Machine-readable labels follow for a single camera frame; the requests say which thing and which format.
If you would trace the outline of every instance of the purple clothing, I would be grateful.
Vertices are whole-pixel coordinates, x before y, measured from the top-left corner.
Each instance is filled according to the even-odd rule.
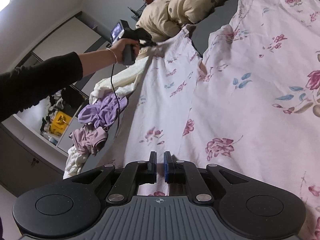
[[[102,127],[94,129],[91,124],[75,130],[69,137],[73,140],[80,154],[91,153],[92,155],[96,155],[97,151],[103,147],[104,142],[108,138],[108,134]]]
[[[118,98],[120,103],[120,111],[128,104],[126,97]],[[102,101],[98,101],[93,105],[87,105],[78,114],[78,121],[83,124],[93,123],[94,127],[102,127],[108,129],[117,118],[118,102],[115,94],[108,94]]]

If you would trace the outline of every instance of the white towel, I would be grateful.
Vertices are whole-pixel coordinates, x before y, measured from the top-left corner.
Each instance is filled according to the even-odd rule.
[[[83,164],[86,162],[89,156],[89,154],[80,154],[74,146],[68,150],[68,155],[66,168],[63,174],[64,179],[79,174]]]
[[[133,92],[141,78],[149,57],[137,60],[129,68],[119,72],[112,77],[112,83],[116,89],[116,94],[122,98]],[[106,91],[112,91],[111,78],[104,78],[99,81],[90,94],[89,103],[94,104],[98,98],[102,98]]]

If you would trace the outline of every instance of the black gripper pad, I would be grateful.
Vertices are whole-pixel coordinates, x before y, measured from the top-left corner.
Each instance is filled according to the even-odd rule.
[[[108,208],[90,229],[66,239],[248,240],[226,228],[212,208],[196,206],[186,196],[134,196],[128,204]],[[286,240],[299,238],[290,236]]]

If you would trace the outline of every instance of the hand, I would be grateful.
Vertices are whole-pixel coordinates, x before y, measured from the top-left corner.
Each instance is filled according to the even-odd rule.
[[[135,57],[137,57],[140,49],[138,41],[131,40],[131,39],[120,39],[115,44],[113,44],[112,47],[110,48],[116,54],[119,64],[123,62],[123,57],[122,57],[123,50],[124,50],[124,47],[128,44],[133,45],[134,55]]]

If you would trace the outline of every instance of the small display screen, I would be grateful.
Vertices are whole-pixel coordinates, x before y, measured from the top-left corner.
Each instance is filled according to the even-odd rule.
[[[113,28],[113,30],[111,32],[112,41],[114,41],[116,39],[116,37],[118,37],[118,35],[120,34],[121,31],[122,31],[121,24],[117,23],[117,25]]]

